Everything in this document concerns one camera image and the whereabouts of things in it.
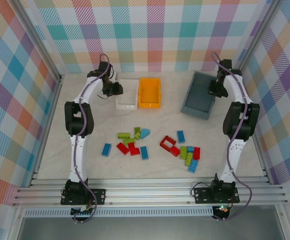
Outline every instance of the light blue lego piece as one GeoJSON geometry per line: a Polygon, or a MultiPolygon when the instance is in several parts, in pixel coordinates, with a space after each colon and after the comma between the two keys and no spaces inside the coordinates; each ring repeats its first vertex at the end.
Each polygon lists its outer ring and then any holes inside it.
{"type": "Polygon", "coordinates": [[[149,159],[149,157],[148,157],[148,151],[147,151],[147,147],[146,146],[141,146],[140,147],[140,153],[141,153],[142,160],[149,159]]]}
{"type": "Polygon", "coordinates": [[[140,139],[144,139],[148,135],[150,135],[150,130],[146,128],[142,128],[141,133],[140,133],[140,139]]]}
{"type": "Polygon", "coordinates": [[[184,132],[183,131],[177,131],[177,138],[178,138],[178,142],[180,144],[183,144],[185,142],[184,132]]]}
{"type": "Polygon", "coordinates": [[[102,156],[108,157],[111,149],[111,144],[105,143],[103,152],[101,153],[102,156]]]}
{"type": "Polygon", "coordinates": [[[197,165],[198,165],[198,161],[193,159],[189,165],[188,171],[194,174],[196,172],[197,165]]]}
{"type": "Polygon", "coordinates": [[[193,146],[188,146],[187,147],[187,152],[193,153],[194,152],[194,147],[193,146]]]}

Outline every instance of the lime green lego brick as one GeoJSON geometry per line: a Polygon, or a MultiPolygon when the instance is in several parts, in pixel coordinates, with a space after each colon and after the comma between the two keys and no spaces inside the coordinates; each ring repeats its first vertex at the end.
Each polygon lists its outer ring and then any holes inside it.
{"type": "Polygon", "coordinates": [[[136,133],[141,133],[140,127],[135,127],[135,134],[136,133]]]}
{"type": "Polygon", "coordinates": [[[139,140],[140,139],[140,132],[136,132],[134,138],[136,140],[139,140]]]}
{"type": "Polygon", "coordinates": [[[118,133],[118,139],[129,139],[130,133],[128,132],[119,132],[118,133]]]}
{"type": "Polygon", "coordinates": [[[186,159],[187,158],[187,147],[186,146],[181,146],[180,147],[180,159],[186,159]]]}
{"type": "Polygon", "coordinates": [[[126,139],[123,139],[123,145],[128,145],[129,143],[135,143],[136,140],[134,138],[126,138],[126,139]]]}
{"type": "Polygon", "coordinates": [[[191,163],[192,158],[193,158],[193,153],[192,152],[188,153],[187,154],[187,158],[185,160],[185,166],[186,167],[189,167],[190,166],[190,163],[191,163]]]}

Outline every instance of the purple cable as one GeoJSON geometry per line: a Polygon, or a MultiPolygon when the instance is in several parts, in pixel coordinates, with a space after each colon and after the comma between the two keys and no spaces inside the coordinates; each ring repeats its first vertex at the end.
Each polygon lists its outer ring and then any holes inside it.
{"type": "Polygon", "coordinates": [[[94,192],[91,191],[91,189],[90,189],[90,188],[89,188],[89,187],[84,183],[84,181],[82,180],[82,178],[81,178],[81,176],[79,175],[79,172],[78,172],[78,170],[77,170],[77,165],[76,165],[76,151],[77,151],[78,136],[80,136],[80,135],[85,131],[86,126],[87,126],[87,117],[86,117],[86,113],[85,113],[85,111],[84,111],[84,109],[83,109],[83,106],[81,105],[81,100],[83,99],[84,93],[85,93],[85,91],[87,90],[87,88],[88,88],[91,84],[93,84],[95,81],[99,80],[103,75],[105,75],[106,72],[107,72],[108,69],[109,69],[109,58],[108,58],[108,56],[107,56],[106,54],[104,54],[104,53],[100,54],[100,56],[99,56],[99,61],[101,61],[101,56],[105,56],[105,57],[107,58],[107,62],[108,62],[108,64],[107,64],[106,70],[105,70],[102,74],[100,74],[98,77],[96,77],[94,80],[92,80],[89,84],[87,84],[87,85],[85,86],[85,88],[83,89],[83,91],[82,91],[82,93],[81,93],[81,95],[80,95],[80,98],[79,98],[79,108],[80,108],[80,111],[81,111],[81,113],[82,113],[82,115],[83,115],[83,117],[84,117],[84,126],[83,126],[83,128],[81,129],[81,131],[76,135],[76,139],[75,139],[75,148],[74,148],[74,168],[75,168],[75,172],[76,172],[76,174],[77,174],[79,180],[80,180],[81,183],[84,185],[84,187],[85,187],[85,188],[86,188],[86,189],[91,193],[91,195],[93,196],[93,198],[94,198],[94,200],[95,200],[95,207],[94,207],[94,210],[93,210],[93,212],[90,214],[90,216],[89,216],[86,220],[84,220],[84,221],[78,221],[78,220],[76,219],[76,215],[77,215],[77,213],[74,214],[74,220],[76,221],[76,223],[80,223],[80,224],[84,224],[84,223],[88,222],[88,221],[92,218],[92,216],[95,214],[96,209],[97,209],[97,198],[96,198],[94,192]]]}
{"type": "Polygon", "coordinates": [[[251,188],[250,188],[247,184],[245,184],[245,183],[243,183],[241,180],[239,180],[239,178],[238,178],[238,177],[236,176],[236,174],[234,173],[233,168],[232,168],[232,166],[231,166],[231,164],[230,164],[230,161],[229,161],[229,149],[230,149],[230,145],[231,145],[232,142],[235,140],[235,138],[236,138],[236,136],[237,136],[237,134],[238,134],[238,132],[239,132],[239,130],[240,130],[240,128],[241,128],[241,125],[243,124],[243,121],[244,121],[245,116],[246,116],[246,113],[247,113],[248,104],[247,104],[246,95],[245,95],[245,93],[244,93],[243,87],[241,86],[241,84],[240,84],[239,80],[237,79],[237,77],[236,77],[236,76],[235,76],[235,75],[234,75],[230,70],[228,70],[227,68],[223,67],[219,62],[217,62],[217,60],[215,59],[215,56],[216,56],[216,57],[218,58],[218,60],[220,61],[220,58],[219,58],[219,56],[217,55],[217,53],[212,52],[212,53],[211,53],[211,57],[213,58],[214,62],[215,62],[218,66],[220,66],[222,69],[224,69],[226,72],[228,72],[228,73],[229,73],[229,74],[230,74],[230,75],[231,75],[231,76],[236,80],[236,83],[238,84],[238,87],[239,87],[239,89],[240,89],[240,92],[241,92],[241,94],[242,94],[242,96],[243,96],[243,100],[244,100],[244,103],[245,103],[244,112],[243,112],[243,114],[242,114],[242,116],[241,116],[241,119],[240,119],[240,121],[239,121],[239,124],[238,124],[238,126],[237,126],[237,129],[236,129],[236,131],[235,131],[233,137],[230,139],[230,141],[229,141],[229,143],[228,143],[228,145],[227,145],[226,160],[227,160],[227,164],[228,164],[228,166],[229,166],[229,169],[230,169],[231,173],[233,174],[234,178],[237,180],[237,182],[239,182],[240,184],[242,184],[243,186],[245,186],[246,188],[248,188],[248,190],[249,190],[249,199],[248,199],[247,203],[245,204],[245,206],[244,206],[244,207],[243,207],[239,212],[237,212],[236,214],[234,214],[234,215],[232,215],[232,216],[230,216],[230,217],[228,217],[228,218],[226,219],[226,220],[231,220],[231,219],[233,219],[234,217],[240,215],[243,211],[246,210],[246,208],[248,207],[248,205],[249,205],[249,203],[250,203],[250,201],[251,201],[251,198],[252,198],[252,196],[253,196],[253,193],[252,193],[251,188]]]}

